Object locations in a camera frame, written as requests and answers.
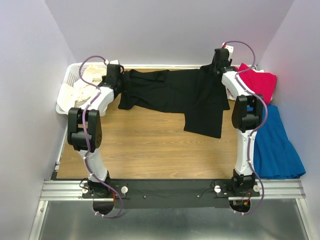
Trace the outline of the black floral print t-shirt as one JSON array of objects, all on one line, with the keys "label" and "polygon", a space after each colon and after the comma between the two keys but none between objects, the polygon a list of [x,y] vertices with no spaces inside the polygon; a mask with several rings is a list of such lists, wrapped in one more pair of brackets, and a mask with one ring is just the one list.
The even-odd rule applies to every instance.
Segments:
[{"label": "black floral print t-shirt", "polygon": [[123,74],[119,109],[139,106],[163,113],[184,114],[184,130],[221,138],[223,113],[230,109],[226,88],[212,65],[198,69]]}]

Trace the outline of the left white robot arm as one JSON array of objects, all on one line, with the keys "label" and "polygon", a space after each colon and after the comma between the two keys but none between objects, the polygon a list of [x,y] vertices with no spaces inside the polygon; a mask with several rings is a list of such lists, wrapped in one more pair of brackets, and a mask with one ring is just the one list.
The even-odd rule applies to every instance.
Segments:
[{"label": "left white robot arm", "polygon": [[99,197],[107,197],[110,192],[119,193],[110,185],[109,171],[105,167],[100,146],[103,139],[101,116],[106,114],[108,105],[120,93],[121,77],[124,67],[118,61],[105,62],[106,73],[99,84],[89,83],[95,93],[81,107],[72,107],[68,111],[67,143],[83,159],[88,178],[88,191]]}]

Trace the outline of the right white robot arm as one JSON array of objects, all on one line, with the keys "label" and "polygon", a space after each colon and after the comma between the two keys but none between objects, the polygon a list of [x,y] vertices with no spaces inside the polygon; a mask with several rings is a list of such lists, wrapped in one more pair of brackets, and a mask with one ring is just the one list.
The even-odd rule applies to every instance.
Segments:
[{"label": "right white robot arm", "polygon": [[231,122],[237,132],[237,159],[231,179],[213,182],[218,198],[249,196],[259,194],[254,169],[254,141],[258,127],[263,120],[264,101],[240,78],[240,74],[231,66],[230,54],[233,48],[223,46],[214,50],[214,73],[221,78],[222,84],[235,98]]}]

